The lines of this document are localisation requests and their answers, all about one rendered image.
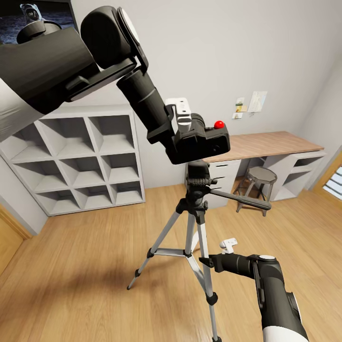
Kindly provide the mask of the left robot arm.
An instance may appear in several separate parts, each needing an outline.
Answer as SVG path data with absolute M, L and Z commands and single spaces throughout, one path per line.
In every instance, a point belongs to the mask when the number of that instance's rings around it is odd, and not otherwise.
M 176 114 L 179 132 L 190 131 L 188 101 L 163 101 L 124 9 L 94 9 L 83 19 L 80 33 L 40 20 L 19 31 L 17 44 L 0 44 L 0 143 L 64 101 L 81 99 L 120 78 L 116 85 L 145 125 L 148 142 L 160 142 L 177 155 L 171 120 Z

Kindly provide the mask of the digital camera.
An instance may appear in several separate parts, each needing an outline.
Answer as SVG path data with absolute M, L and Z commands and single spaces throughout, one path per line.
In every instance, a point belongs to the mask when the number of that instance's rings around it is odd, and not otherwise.
M 227 127 L 223 121 L 216 121 L 214 127 L 205 127 L 202 116 L 191 115 L 191 126 L 188 133 L 179 130 L 172 137 L 177 155 L 168 149 L 165 152 L 173 165 L 193 162 L 208 157 L 225 154 L 231 150 Z

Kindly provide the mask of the camera tripod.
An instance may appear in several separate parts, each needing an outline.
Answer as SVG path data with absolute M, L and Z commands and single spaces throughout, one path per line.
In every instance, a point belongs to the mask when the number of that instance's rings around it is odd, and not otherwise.
M 214 304 L 218 300 L 218 295 L 216 292 L 213 292 L 212 289 L 210 267 L 205 264 L 202 264 L 204 272 L 203 273 L 199 265 L 197 264 L 194 256 L 192 255 L 195 246 L 199 242 L 201 257 L 209 257 L 204 217 L 204 215 L 206 214 L 206 210 L 208 210 L 208 201 L 206 200 L 203 203 L 203 197 L 206 194 L 214 194 L 224 198 L 237 200 L 238 202 L 244 203 L 245 205 L 250 205 L 264 210 L 270 210 L 271 204 L 267 201 L 259 200 L 256 198 L 254 199 L 246 196 L 238 196 L 211 189 L 209 186 L 213 184 L 216 185 L 218 180 L 210 178 L 209 167 L 209 162 L 201 160 L 188 162 L 188 173 L 186 177 L 187 194 L 185 195 L 185 198 L 182 198 L 179 201 L 179 204 L 177 205 L 174 213 L 167 222 L 166 226 L 162 230 L 160 236 L 156 240 L 153 247 L 149 249 L 147 253 L 147 258 L 141 265 L 140 269 L 137 269 L 135 271 L 135 277 L 131 282 L 130 286 L 127 287 L 127 290 L 130 290 L 131 286 L 133 285 L 137 277 L 140 276 L 145 265 L 154 255 L 185 257 L 188 260 L 193 272 L 195 273 L 201 287 L 203 288 L 206 295 L 206 300 L 209 303 L 209 311 L 213 332 L 212 340 L 213 342 L 222 342 L 222 339 L 217 335 Z M 179 218 L 179 216 L 183 213 L 184 210 L 187 210 L 189 213 L 185 249 L 159 248 L 159 245 L 164 240 L 164 238 L 174 225 L 175 221 Z M 196 233 L 193 234 L 195 222 L 197 222 L 198 229 Z

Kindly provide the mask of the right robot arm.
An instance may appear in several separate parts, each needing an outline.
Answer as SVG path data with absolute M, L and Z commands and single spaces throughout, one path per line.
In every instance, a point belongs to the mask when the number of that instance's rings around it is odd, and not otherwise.
M 224 240 L 220 254 L 199 257 L 216 272 L 228 271 L 255 280 L 257 302 L 261 313 L 264 342 L 309 342 L 294 293 L 285 289 L 283 273 L 274 256 L 241 256 L 235 254 L 235 238 Z

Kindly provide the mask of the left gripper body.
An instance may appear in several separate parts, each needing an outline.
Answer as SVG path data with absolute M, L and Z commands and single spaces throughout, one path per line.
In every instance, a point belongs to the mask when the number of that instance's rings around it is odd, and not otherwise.
M 150 144 L 169 136 L 172 139 L 173 132 L 169 114 L 165 102 L 156 88 L 139 102 L 131 104 L 131 107 L 145 125 L 146 139 Z

